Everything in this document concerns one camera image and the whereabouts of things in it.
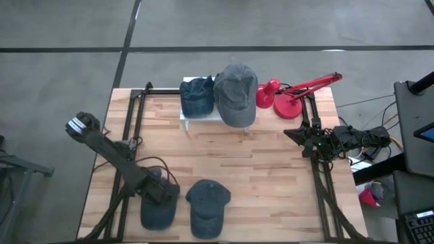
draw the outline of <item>red desk lamp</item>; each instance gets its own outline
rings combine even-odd
[[[277,115],[284,119],[293,119],[302,111],[300,98],[341,79],[341,74],[333,73],[283,89],[280,89],[280,82],[278,80],[272,79],[266,85],[261,84],[259,86],[259,90],[256,92],[256,105],[260,108],[268,108],[274,102],[274,111]],[[275,99],[275,93],[277,91],[280,91],[281,95],[277,96]]]

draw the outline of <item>red object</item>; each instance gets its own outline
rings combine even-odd
[[[260,108],[269,108],[273,105],[274,97],[280,89],[280,81],[271,79],[266,85],[259,84],[256,92],[256,105]]]
[[[371,207],[377,207],[377,204],[375,203],[375,199],[372,196],[372,193],[369,189],[365,189],[363,190],[360,194],[359,194],[359,199],[362,203],[366,203]]]
[[[274,103],[274,111],[281,118],[293,119],[302,111],[300,98],[312,94],[322,87],[330,85],[341,79],[341,74],[333,73],[312,81],[307,81],[289,88],[285,88],[282,90],[282,95],[276,98],[276,102]],[[294,94],[294,92],[299,92],[303,89],[305,89],[305,91],[302,91],[299,94]]]

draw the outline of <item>cap brim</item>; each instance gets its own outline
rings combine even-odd
[[[234,110],[224,105],[222,102],[217,104],[218,112],[222,120],[231,127],[244,128],[251,126],[256,118],[256,104],[251,104],[243,110]]]
[[[148,230],[164,230],[174,221],[176,213],[176,201],[170,201],[164,205],[156,205],[146,198],[142,198],[140,221]]]
[[[224,208],[214,218],[200,218],[192,206],[190,211],[191,232],[199,239],[214,239],[223,229]]]

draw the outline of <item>lamp base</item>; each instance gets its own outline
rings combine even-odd
[[[290,98],[293,98],[292,94],[281,94],[274,101],[274,111],[279,117],[284,119],[294,119],[302,111],[302,104],[300,99],[292,102],[288,102]]]

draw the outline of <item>keyboard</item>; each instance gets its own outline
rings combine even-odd
[[[434,243],[434,209],[404,216],[409,240],[414,244]]]

